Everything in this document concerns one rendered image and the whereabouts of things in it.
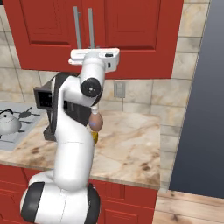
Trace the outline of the grey wall socket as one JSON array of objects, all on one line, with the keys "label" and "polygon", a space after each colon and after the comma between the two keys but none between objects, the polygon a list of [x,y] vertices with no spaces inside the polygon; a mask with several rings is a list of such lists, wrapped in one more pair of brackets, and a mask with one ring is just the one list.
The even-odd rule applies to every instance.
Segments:
[{"label": "grey wall socket", "polygon": [[114,97],[116,98],[125,97],[125,83],[123,81],[114,82]]}]

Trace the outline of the red drawer front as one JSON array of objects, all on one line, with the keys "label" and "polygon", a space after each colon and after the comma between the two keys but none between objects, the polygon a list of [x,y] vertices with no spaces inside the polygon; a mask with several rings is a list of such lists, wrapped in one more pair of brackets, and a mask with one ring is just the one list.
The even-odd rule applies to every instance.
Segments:
[{"label": "red drawer front", "polygon": [[158,191],[133,185],[123,185],[90,179],[91,183],[104,200],[113,200],[129,205],[154,208]]}]

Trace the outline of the red base cupboard door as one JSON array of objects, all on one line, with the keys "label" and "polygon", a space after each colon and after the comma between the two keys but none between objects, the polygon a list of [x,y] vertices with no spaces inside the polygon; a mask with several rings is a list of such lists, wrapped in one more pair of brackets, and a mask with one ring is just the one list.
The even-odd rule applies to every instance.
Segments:
[{"label": "red base cupboard door", "polygon": [[154,210],[103,200],[97,224],[152,224]]},{"label": "red base cupboard door", "polygon": [[38,170],[0,164],[0,224],[28,224],[20,216],[20,200]]}]

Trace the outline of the red wall cupboard door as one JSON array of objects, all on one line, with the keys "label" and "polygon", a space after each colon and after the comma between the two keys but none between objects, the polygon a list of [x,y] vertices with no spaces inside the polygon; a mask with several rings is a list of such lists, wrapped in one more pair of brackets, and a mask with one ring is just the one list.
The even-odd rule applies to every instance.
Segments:
[{"label": "red wall cupboard door", "polygon": [[94,44],[120,49],[109,80],[169,79],[184,0],[81,0],[93,12]]},{"label": "red wall cupboard door", "polygon": [[74,7],[81,0],[3,0],[20,66],[78,73],[68,63],[77,47]]}]

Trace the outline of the grey hob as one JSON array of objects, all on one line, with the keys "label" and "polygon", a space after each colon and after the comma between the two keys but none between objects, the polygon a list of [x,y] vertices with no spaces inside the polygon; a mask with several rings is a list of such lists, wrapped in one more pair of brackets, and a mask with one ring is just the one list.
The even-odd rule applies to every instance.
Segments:
[{"label": "grey hob", "polygon": [[13,134],[0,136],[0,150],[13,151],[41,119],[43,111],[32,103],[0,101],[0,112],[11,109],[21,122],[21,129]]}]

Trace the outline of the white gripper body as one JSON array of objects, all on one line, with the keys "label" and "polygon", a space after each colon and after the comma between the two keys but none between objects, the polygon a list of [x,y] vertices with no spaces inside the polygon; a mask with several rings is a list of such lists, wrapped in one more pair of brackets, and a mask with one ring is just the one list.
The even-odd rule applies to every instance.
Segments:
[{"label": "white gripper body", "polygon": [[73,49],[70,53],[68,63],[72,66],[82,66],[85,63],[100,62],[100,49]]}]

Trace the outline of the black coffee machine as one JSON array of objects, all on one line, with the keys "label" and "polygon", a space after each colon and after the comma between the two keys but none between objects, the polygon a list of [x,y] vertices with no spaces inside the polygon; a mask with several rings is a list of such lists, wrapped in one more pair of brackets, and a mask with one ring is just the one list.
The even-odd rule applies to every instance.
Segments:
[{"label": "black coffee machine", "polygon": [[86,126],[91,108],[102,92],[98,79],[84,73],[79,76],[57,73],[43,87],[33,90],[37,108],[47,110],[48,114],[45,140],[58,144],[95,145]]}]

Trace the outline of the white kettle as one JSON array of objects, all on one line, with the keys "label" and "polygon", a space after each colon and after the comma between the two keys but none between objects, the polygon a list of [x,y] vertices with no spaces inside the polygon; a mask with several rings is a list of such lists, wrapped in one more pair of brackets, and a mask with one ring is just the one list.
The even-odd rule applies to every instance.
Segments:
[{"label": "white kettle", "polygon": [[0,136],[16,133],[21,127],[21,122],[13,115],[11,109],[0,112]]}]

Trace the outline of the brown round bottle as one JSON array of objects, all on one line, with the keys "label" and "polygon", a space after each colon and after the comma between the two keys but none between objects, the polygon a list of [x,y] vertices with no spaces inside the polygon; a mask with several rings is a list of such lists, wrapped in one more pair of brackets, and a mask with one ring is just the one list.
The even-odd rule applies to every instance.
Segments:
[{"label": "brown round bottle", "polygon": [[100,131],[103,125],[102,115],[100,114],[98,108],[93,106],[91,108],[91,115],[88,119],[89,127],[92,131]]}]

